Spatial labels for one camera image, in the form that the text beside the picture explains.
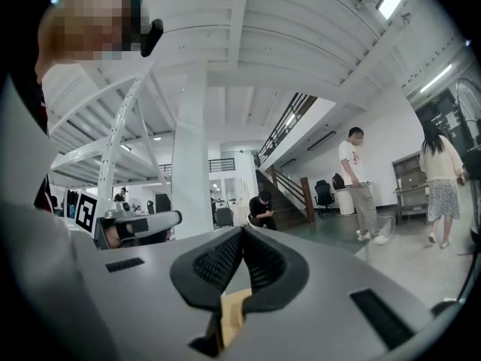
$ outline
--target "gray floor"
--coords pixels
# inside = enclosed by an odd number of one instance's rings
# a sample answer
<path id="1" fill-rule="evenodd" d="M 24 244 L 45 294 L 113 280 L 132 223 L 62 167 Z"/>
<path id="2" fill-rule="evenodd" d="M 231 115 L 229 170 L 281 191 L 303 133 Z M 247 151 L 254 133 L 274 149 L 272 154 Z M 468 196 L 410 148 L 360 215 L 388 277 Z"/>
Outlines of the gray floor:
<path id="1" fill-rule="evenodd" d="M 357 241 L 358 224 L 355 216 L 337 214 L 316 216 L 314 224 L 289 230 L 288 234 L 299 238 L 339 247 L 368 262 L 412 294 L 429 308 L 445 298 L 455 298 L 469 269 L 472 242 L 469 227 L 473 218 L 470 187 L 460 187 L 461 219 L 454 220 L 451 230 L 452 243 L 446 249 L 428 244 L 430 226 L 424 218 L 404 220 L 395 226 L 386 245 L 379 247 L 365 241 Z M 394 215 L 394 209 L 381 210 L 380 217 Z M 392 231 L 391 218 L 378 218 L 378 228 Z M 437 232 L 442 238 L 442 224 Z M 250 287 L 249 272 L 244 262 L 229 284 L 226 293 Z"/>

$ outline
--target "long black hair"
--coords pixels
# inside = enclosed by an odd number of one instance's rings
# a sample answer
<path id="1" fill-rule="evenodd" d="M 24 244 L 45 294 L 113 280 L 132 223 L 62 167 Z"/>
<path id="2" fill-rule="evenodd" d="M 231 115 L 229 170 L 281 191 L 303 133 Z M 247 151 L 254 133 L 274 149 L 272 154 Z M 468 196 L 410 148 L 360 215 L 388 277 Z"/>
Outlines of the long black hair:
<path id="1" fill-rule="evenodd" d="M 422 130 L 424 131 L 424 141 L 422 142 L 423 152 L 427 153 L 428 150 L 430 150 L 432 155 L 434 155 L 436 151 L 442 153 L 444 151 L 444 144 L 441 140 L 443 133 L 437 126 L 428 120 L 422 124 Z"/>

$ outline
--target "backpack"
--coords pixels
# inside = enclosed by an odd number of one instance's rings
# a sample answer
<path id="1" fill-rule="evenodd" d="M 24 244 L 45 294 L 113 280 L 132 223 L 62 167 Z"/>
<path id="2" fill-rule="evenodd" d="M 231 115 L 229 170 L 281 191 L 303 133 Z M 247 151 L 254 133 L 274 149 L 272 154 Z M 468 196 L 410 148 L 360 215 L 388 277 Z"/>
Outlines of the backpack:
<path id="1" fill-rule="evenodd" d="M 341 177 L 338 173 L 336 173 L 336 175 L 332 177 L 332 186 L 334 187 L 334 190 L 341 190 L 346 188 L 343 177 Z"/>

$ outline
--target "trash can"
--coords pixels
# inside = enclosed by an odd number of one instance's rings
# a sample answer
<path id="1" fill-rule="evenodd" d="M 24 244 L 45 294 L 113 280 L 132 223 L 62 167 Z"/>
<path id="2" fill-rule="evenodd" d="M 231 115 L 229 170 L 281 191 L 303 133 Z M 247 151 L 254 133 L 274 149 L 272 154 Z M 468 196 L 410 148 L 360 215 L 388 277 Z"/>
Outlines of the trash can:
<path id="1" fill-rule="evenodd" d="M 336 190 L 337 203 L 339 204 L 340 215 L 354 214 L 352 196 L 347 189 Z"/>

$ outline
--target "white sneakers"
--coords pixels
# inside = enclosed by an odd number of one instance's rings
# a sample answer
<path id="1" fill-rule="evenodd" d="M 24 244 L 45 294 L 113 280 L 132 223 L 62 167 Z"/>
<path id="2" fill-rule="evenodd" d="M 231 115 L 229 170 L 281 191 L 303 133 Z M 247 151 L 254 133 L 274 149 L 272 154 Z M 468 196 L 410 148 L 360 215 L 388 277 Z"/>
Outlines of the white sneakers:
<path id="1" fill-rule="evenodd" d="M 378 246 L 383 246 L 384 244 L 387 243 L 388 239 L 385 235 L 379 234 L 377 237 L 374 237 L 372 241 L 374 244 L 377 244 Z"/>
<path id="2" fill-rule="evenodd" d="M 374 244 L 377 244 L 378 246 L 383 246 L 388 241 L 387 237 L 385 235 L 381 235 L 381 234 L 372 238 L 371 234 L 369 232 L 366 232 L 366 234 L 361 234 L 361 230 L 357 230 L 355 233 L 358 236 L 358 241 L 369 241 L 369 240 L 371 240 Z"/>

